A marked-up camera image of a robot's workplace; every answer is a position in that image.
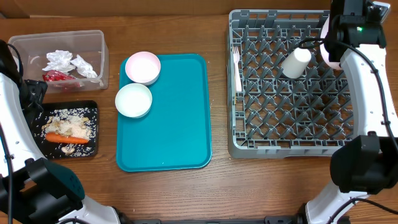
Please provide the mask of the pink bowl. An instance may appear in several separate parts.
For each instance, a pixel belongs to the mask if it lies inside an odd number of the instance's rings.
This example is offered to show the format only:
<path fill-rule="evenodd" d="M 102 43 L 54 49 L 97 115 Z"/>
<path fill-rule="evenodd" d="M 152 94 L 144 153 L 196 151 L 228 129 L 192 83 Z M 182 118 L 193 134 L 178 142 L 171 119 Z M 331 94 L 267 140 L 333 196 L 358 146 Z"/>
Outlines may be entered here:
<path fill-rule="evenodd" d="M 151 85 L 157 81 L 161 70 L 159 58 L 151 52 L 137 52 L 125 64 L 127 77 L 135 83 Z"/>

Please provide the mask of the red snack wrapper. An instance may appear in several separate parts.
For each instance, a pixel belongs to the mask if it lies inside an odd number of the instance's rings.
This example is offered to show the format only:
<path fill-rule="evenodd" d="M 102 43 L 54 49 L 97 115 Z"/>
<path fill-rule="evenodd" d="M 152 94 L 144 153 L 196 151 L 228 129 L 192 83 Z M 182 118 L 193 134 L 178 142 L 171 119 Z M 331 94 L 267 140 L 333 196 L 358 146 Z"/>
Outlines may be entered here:
<path fill-rule="evenodd" d="M 81 88 L 83 85 L 80 82 L 72 82 L 72 80 L 77 80 L 76 77 L 72 75 L 66 75 L 63 72 L 56 70 L 50 70 L 46 74 L 42 75 L 45 82 L 59 82 L 65 81 L 61 84 L 52 84 L 55 88 L 61 89 L 63 91 L 72 91 L 74 89 Z"/>

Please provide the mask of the peanut shells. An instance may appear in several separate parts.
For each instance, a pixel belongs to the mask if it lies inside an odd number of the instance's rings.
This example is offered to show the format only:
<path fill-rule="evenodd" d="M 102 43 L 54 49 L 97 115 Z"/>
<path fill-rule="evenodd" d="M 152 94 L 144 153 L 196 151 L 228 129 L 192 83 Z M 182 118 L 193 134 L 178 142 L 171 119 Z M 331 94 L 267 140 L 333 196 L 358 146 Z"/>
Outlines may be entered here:
<path fill-rule="evenodd" d="M 88 126 L 89 119 L 80 116 L 67 116 L 65 119 L 58 116 L 51 116 L 47 123 L 42 126 L 44 134 L 56 133 L 63 136 L 73 136 L 90 140 L 92 134 L 91 128 Z M 77 145 L 84 144 L 66 144 L 61 147 L 61 151 L 66 155 L 73 154 Z"/>

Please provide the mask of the white bowl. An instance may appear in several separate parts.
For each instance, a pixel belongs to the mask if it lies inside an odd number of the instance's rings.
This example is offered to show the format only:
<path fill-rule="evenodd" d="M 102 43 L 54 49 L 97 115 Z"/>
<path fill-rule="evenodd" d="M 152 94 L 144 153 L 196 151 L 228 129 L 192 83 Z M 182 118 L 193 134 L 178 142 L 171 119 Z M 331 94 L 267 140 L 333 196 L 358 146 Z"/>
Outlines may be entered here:
<path fill-rule="evenodd" d="M 152 93 L 148 87 L 140 83 L 125 85 L 116 94 L 115 106 L 123 116 L 141 118 L 152 106 Z"/>

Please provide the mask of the white tissue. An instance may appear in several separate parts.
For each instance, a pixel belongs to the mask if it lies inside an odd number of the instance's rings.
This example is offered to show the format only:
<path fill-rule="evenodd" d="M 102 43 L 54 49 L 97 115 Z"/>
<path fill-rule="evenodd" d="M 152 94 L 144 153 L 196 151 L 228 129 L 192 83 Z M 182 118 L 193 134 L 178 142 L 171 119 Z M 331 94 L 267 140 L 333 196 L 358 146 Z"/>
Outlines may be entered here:
<path fill-rule="evenodd" d="M 47 53 L 46 57 L 49 62 L 47 66 L 42 69 L 43 71 L 49 72 L 50 70 L 55 70 L 68 75 L 70 71 L 76 68 L 76 66 L 71 64 L 73 54 L 69 51 L 56 50 Z"/>
<path fill-rule="evenodd" d="M 86 62 L 80 55 L 77 55 L 70 63 L 76 67 L 77 72 L 83 77 L 96 78 L 98 76 L 93 66 Z"/>

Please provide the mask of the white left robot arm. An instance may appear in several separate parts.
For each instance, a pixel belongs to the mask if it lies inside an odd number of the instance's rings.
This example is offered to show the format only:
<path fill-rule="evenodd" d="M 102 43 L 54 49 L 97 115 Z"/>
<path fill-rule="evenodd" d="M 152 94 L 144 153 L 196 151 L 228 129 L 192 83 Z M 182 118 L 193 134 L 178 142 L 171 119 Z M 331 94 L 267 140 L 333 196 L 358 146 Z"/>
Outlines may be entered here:
<path fill-rule="evenodd" d="M 89 198 L 72 170 L 38 148 L 30 126 L 43 111 L 47 84 L 23 79 L 18 54 L 1 42 L 1 211 L 8 222 L 130 223 L 118 209 Z"/>

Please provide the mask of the white plate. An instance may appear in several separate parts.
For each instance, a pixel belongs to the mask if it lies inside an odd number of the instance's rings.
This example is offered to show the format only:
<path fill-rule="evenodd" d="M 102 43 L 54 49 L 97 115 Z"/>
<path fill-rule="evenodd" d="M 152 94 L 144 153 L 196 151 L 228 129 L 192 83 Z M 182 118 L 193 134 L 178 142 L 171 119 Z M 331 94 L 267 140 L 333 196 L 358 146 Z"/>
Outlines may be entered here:
<path fill-rule="evenodd" d="M 325 21 L 325 23 L 324 23 L 324 25 L 323 25 L 323 27 L 322 27 L 322 29 L 321 29 L 320 38 L 322 38 L 322 39 L 325 39 L 325 38 L 326 38 L 326 35 L 327 35 L 327 33 L 328 33 L 328 30 L 329 30 L 329 20 L 330 20 L 330 17 L 327 18 L 327 20 Z M 329 67 L 331 67 L 332 69 L 335 69 L 335 70 L 341 70 L 340 63 L 339 63 L 339 62 L 330 62 L 330 61 L 329 61 L 329 53 L 326 51 L 325 44 L 321 44 L 321 46 L 320 46 L 320 53 L 321 53 L 322 59 L 324 60 L 324 62 L 325 62 Z"/>

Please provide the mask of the white plastic fork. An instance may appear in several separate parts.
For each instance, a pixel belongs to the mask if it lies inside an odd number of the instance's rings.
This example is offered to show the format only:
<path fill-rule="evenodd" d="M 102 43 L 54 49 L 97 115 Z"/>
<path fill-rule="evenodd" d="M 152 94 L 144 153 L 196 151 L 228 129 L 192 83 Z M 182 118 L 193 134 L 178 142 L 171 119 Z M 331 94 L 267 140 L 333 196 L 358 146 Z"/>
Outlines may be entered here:
<path fill-rule="evenodd" d="M 239 61 L 240 54 L 237 46 L 233 47 L 233 62 L 234 62 L 234 81 L 235 81 L 235 90 L 236 92 L 240 92 L 243 90 L 240 72 L 239 72 Z"/>

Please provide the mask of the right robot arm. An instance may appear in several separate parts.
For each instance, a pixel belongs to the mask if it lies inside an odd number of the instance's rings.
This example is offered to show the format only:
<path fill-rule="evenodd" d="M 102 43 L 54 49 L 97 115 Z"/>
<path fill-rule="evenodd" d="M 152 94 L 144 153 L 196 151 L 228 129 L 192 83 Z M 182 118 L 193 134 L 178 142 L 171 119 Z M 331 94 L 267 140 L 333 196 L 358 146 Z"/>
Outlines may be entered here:
<path fill-rule="evenodd" d="M 348 81 L 354 116 L 351 141 L 333 153 L 331 180 L 297 217 L 299 223 L 348 223 L 346 212 L 397 183 L 397 113 L 386 75 L 382 24 L 390 6 L 367 0 L 333 0 L 326 36 L 302 49 L 324 47 Z"/>

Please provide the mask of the white paper cup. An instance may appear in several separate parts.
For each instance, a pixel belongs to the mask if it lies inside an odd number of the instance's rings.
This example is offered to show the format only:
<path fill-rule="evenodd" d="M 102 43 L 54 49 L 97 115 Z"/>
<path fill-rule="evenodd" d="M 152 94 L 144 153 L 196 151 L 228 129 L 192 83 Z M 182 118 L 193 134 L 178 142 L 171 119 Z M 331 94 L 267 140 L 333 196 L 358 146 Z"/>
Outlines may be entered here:
<path fill-rule="evenodd" d="M 283 75 L 292 79 L 299 78 L 303 75 L 311 58 L 312 55 L 308 49 L 296 48 L 281 64 Z"/>

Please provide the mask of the orange carrot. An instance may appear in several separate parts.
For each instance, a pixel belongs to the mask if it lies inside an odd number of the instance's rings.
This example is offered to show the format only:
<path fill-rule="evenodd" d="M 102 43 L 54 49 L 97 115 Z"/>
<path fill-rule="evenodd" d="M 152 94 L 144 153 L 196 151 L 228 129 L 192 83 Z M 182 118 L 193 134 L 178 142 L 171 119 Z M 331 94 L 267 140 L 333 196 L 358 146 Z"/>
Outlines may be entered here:
<path fill-rule="evenodd" d="M 83 138 L 76 138 L 73 136 L 63 136 L 56 133 L 47 133 L 45 138 L 49 142 L 65 143 L 65 144 L 87 144 L 89 140 Z"/>

